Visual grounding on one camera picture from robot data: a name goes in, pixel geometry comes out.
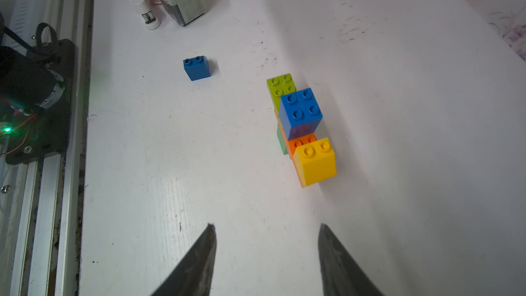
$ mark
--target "green lego brick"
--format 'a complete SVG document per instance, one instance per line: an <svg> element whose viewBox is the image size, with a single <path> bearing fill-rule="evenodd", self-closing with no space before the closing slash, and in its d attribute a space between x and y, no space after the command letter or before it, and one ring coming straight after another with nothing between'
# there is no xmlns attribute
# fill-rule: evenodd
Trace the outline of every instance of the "green lego brick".
<svg viewBox="0 0 526 296"><path fill-rule="evenodd" d="M279 146L281 147L281 152L283 152L284 155L287 155L289 151L287 151L287 145L285 144L285 141L283 140L283 133L281 132L279 125L278 125L277 134L278 134Z"/></svg>
<svg viewBox="0 0 526 296"><path fill-rule="evenodd" d="M294 84L293 77L290 73L277 76L275 78L267 79L267 87L274 103L274 109L279 113L279 99L283 95L294 93L296 91L296 85Z"/></svg>

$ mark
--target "scratch mark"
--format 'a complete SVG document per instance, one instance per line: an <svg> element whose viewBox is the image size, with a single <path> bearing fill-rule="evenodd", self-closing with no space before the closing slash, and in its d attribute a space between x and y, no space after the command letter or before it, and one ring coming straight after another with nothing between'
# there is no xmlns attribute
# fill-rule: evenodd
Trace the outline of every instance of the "scratch mark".
<svg viewBox="0 0 526 296"><path fill-rule="evenodd" d="M97 111L97 112L112 112L112 113L115 113L117 115L120 115L120 113L112 111L112 110L100 110L100 111Z"/></svg>

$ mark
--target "yellow lego brick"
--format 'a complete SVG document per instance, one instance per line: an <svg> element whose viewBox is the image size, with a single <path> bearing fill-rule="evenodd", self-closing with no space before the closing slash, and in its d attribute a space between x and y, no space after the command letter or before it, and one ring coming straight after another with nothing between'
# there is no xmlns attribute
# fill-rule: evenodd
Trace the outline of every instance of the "yellow lego brick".
<svg viewBox="0 0 526 296"><path fill-rule="evenodd" d="M279 99L296 91L293 77L290 73L267 79L267 88L274 103L274 109L279 113Z"/></svg>
<svg viewBox="0 0 526 296"><path fill-rule="evenodd" d="M336 157L328 138L296 148L293 160L302 187L336 176Z"/></svg>

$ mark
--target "duplo block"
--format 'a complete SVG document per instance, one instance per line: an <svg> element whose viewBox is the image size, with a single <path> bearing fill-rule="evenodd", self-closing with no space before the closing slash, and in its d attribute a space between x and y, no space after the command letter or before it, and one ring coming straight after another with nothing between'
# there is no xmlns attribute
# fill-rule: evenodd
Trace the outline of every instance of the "duplo block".
<svg viewBox="0 0 526 296"><path fill-rule="evenodd" d="M316 142L318 139L316 138L316 135L314 133L308 134L302 137L299 137L297 139L293 139L292 141L287 141L288 147L290 149L289 156L292 159L294 153L296 152L296 149L304 146L305 144L309 144L312 142Z"/></svg>
<svg viewBox="0 0 526 296"><path fill-rule="evenodd" d="M278 141L279 141L279 146L281 148L281 152L283 152L283 154L286 155L287 153L289 153L289 151L287 150L287 145L285 143L285 140L283 139L283 134L281 133L281 128L279 127L279 124L278 124L278 131L276 134L278 135Z"/></svg>
<svg viewBox="0 0 526 296"><path fill-rule="evenodd" d="M293 161L302 187L336 176L336 156L328 138L297 148Z"/></svg>
<svg viewBox="0 0 526 296"><path fill-rule="evenodd" d="M314 133L324 117L310 88L283 95L278 115L289 141Z"/></svg>
<svg viewBox="0 0 526 296"><path fill-rule="evenodd" d="M279 99L283 95L287 95L296 91L296 85L294 84L293 77L290 73L277 76L275 78L267 79L267 88L272 97L274 109L279 113Z"/></svg>
<svg viewBox="0 0 526 296"><path fill-rule="evenodd" d="M276 119L278 120L278 134L281 134L282 138L285 137L285 132L283 131L283 127L281 126L281 121L279 119L278 113L276 110L274 110L274 114L276 115ZM299 137L297 139L293 139L292 141L286 141L285 144L287 146L287 152L289 154L289 157L292 159L294 152L296 151L296 148L301 147L302 145L315 142L318 139L316 138L316 135L314 133L305 135L303 137Z"/></svg>
<svg viewBox="0 0 526 296"><path fill-rule="evenodd" d="M208 60L206 56L198 56L193 59L186 59L183 62L186 74L191 81L196 81L210 76L210 69L208 68Z"/></svg>
<svg viewBox="0 0 526 296"><path fill-rule="evenodd" d="M284 138L285 137L285 133L283 132L283 128L281 127L281 122L279 121L278 113L276 112L276 110L274 110L274 113L276 114L276 119L278 119L279 132L281 133L281 135ZM287 145L287 150L288 150L288 153L290 155L289 142L287 141L287 142L285 142L285 144ZM296 170L296 174L298 174L298 180L299 180L299 183L300 183L301 187L306 187L306 185L301 181L301 178L299 177L298 168L296 167L296 163L294 162L294 160L293 160L293 165L294 165L294 169Z"/></svg>

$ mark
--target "blue lego brick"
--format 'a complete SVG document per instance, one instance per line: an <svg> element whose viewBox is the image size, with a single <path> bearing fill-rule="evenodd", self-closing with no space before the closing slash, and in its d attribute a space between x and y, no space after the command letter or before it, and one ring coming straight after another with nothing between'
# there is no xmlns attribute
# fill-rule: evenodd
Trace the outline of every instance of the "blue lego brick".
<svg viewBox="0 0 526 296"><path fill-rule="evenodd" d="M193 59L186 59L182 62L185 66L186 74L191 81L196 81L210 76L210 69L208 68L208 60L206 56L198 56Z"/></svg>
<svg viewBox="0 0 526 296"><path fill-rule="evenodd" d="M323 117L310 88L280 98L279 119L289 141L314 133Z"/></svg>

